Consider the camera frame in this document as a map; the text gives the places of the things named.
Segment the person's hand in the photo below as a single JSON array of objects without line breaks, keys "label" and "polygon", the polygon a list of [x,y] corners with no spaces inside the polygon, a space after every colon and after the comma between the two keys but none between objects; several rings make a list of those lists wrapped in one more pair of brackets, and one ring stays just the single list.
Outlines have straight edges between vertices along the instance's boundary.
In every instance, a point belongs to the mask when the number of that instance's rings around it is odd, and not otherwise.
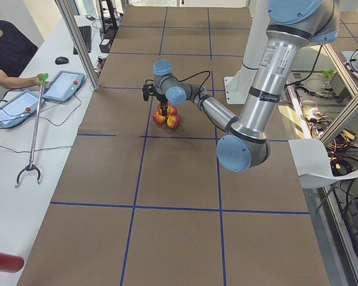
[{"label": "person's hand", "polygon": [[37,76],[35,76],[35,85],[38,87],[43,86],[44,89],[48,89],[49,88],[49,81],[47,81],[48,79],[48,73],[41,73],[38,74]]}]

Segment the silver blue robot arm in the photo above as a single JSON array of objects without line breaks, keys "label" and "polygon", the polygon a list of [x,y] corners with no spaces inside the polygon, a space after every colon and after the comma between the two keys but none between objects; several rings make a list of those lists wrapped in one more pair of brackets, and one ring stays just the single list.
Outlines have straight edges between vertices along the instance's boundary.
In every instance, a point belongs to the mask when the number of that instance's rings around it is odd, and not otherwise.
[{"label": "silver blue robot arm", "polygon": [[153,65],[153,95],[173,105],[193,102],[226,132],[217,142],[217,157],[225,169],[244,172],[260,165],[270,155],[266,127],[295,57],[307,45],[334,41],[340,12],[340,1],[269,1],[268,42],[240,116],[211,97],[202,85],[179,82],[167,60]]}]

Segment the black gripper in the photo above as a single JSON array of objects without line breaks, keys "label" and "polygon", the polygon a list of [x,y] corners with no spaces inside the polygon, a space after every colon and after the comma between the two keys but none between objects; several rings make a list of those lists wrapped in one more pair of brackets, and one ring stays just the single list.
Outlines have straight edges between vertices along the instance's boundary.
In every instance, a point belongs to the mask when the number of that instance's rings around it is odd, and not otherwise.
[{"label": "black gripper", "polygon": [[167,116],[168,100],[167,100],[165,94],[160,94],[157,91],[155,91],[155,97],[161,103],[161,115]]}]

